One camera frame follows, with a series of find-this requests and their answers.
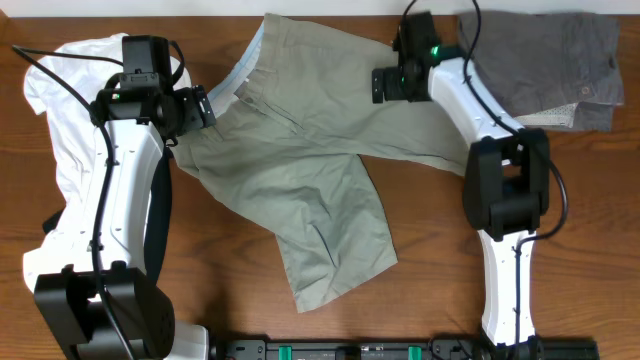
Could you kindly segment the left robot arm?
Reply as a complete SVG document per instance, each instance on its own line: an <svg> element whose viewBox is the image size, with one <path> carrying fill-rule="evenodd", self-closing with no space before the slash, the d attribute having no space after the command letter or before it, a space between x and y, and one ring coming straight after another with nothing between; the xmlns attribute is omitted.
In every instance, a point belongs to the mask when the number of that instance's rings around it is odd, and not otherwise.
<svg viewBox="0 0 640 360"><path fill-rule="evenodd" d="M169 160L213 110L173 41L118 34L24 50L24 96L49 125L64 208L23 257L24 280L69 359L208 359L158 278L172 206Z"/></svg>

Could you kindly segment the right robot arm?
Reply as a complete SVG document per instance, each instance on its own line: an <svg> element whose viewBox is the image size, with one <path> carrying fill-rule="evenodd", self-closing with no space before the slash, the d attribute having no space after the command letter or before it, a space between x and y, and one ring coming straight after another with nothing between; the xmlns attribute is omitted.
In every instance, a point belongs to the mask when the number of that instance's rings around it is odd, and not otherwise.
<svg viewBox="0 0 640 360"><path fill-rule="evenodd" d="M430 13L403 16L394 67L372 72L372 99L433 102L468 146L463 209L481 240L490 347L522 354L535 337L530 311L533 245L549 207L549 142L508 115L478 79L472 52L445 46Z"/></svg>

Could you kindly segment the khaki green shorts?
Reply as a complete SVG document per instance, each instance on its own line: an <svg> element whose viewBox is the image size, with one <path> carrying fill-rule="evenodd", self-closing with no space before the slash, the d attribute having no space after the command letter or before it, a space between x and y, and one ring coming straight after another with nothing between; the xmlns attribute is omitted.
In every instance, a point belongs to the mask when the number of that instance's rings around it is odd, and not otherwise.
<svg viewBox="0 0 640 360"><path fill-rule="evenodd" d="M467 145L437 104L372 102L372 71L395 61L382 43L268 14L209 95L216 124L173 150L219 202L274 233L301 312L397 261L363 156L464 171Z"/></svg>

